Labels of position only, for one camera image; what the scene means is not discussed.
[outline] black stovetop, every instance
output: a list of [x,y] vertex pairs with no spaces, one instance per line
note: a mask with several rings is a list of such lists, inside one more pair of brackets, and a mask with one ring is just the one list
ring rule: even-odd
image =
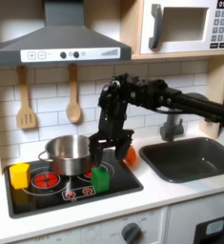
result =
[[10,184],[9,167],[5,179],[12,218],[41,214],[106,199],[143,189],[124,162],[114,159],[113,151],[104,153],[101,167],[110,173],[110,189],[97,193],[91,183],[91,173],[79,176],[60,176],[51,171],[50,164],[42,161],[29,162],[31,183],[28,188],[15,190]]

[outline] range hood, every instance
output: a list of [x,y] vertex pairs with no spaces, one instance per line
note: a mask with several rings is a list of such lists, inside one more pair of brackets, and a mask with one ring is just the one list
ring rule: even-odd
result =
[[45,27],[1,44],[0,66],[131,59],[131,47],[84,27],[83,0],[44,4]]

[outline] white countertop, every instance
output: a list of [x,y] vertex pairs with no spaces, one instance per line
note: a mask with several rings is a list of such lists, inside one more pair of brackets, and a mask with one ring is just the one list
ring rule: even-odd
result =
[[[200,132],[188,134],[183,139],[204,136]],[[138,150],[144,145],[161,143],[161,139],[141,139],[133,142]],[[12,242],[41,234],[48,234],[93,223],[122,214],[130,214],[196,197],[224,192],[224,175],[183,184],[169,183],[139,157],[132,172],[144,186],[138,193],[125,194],[88,204],[42,213],[20,219],[9,217],[5,178],[0,176],[0,243]]]

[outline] microwave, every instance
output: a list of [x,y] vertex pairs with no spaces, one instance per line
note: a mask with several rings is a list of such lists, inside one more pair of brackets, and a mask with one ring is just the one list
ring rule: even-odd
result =
[[224,0],[145,0],[141,53],[224,51]]

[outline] white wall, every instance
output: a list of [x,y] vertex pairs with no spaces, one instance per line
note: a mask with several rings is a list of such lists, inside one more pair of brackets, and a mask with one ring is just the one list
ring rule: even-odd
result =
[[[17,74],[14,69],[0,69],[0,152],[7,163],[36,159],[46,143],[65,134],[90,135],[97,131],[99,93],[115,74],[129,72],[141,77],[161,77],[183,92],[206,94],[208,60],[159,60],[122,63],[90,63],[78,66],[79,103],[83,121],[70,123],[69,73],[65,66],[29,69],[31,107],[36,113],[36,129],[19,130],[16,115],[21,106]],[[166,115],[129,106],[125,128],[134,129],[133,138],[157,136]],[[183,115],[185,130],[198,126],[196,115]]]

